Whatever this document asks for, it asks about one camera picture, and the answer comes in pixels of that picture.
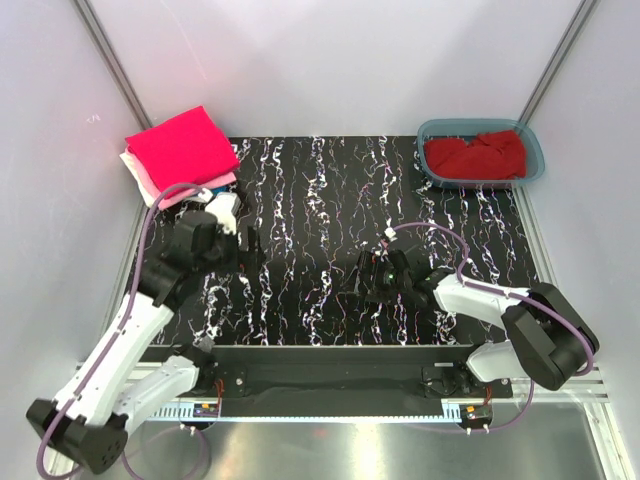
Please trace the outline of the bright pink t shirt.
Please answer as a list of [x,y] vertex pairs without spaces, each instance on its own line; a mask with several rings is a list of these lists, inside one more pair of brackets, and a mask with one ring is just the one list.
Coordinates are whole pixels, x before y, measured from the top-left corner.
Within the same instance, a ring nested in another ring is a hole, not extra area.
[[229,139],[202,106],[127,137],[126,144],[161,191],[177,183],[204,185],[240,165]]

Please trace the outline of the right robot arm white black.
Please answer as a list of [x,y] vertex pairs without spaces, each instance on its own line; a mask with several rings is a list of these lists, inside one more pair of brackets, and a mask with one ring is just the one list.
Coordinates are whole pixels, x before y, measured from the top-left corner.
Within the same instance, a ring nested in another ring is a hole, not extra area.
[[436,307],[505,332],[505,341],[477,347],[454,371],[455,387],[466,396],[480,394],[494,380],[516,376],[557,391],[600,349],[581,315],[549,283],[509,290],[449,268],[418,273],[400,250],[361,252],[352,279],[354,293],[366,302],[407,298],[419,308]]

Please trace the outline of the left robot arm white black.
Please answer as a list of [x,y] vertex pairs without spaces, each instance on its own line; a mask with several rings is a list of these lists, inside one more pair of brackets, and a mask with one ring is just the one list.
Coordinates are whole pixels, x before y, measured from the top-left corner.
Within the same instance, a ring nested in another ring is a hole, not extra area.
[[47,449],[79,469],[104,473],[124,453],[129,437],[165,403],[220,386],[214,354],[193,345],[174,347],[146,378],[130,388],[124,384],[206,276],[248,277],[260,271],[264,251],[258,230],[239,230],[235,221],[233,214],[188,212],[162,250],[138,257],[131,290],[89,357],[53,399],[38,398],[26,412],[41,439],[37,468],[42,478],[53,476],[44,465]]

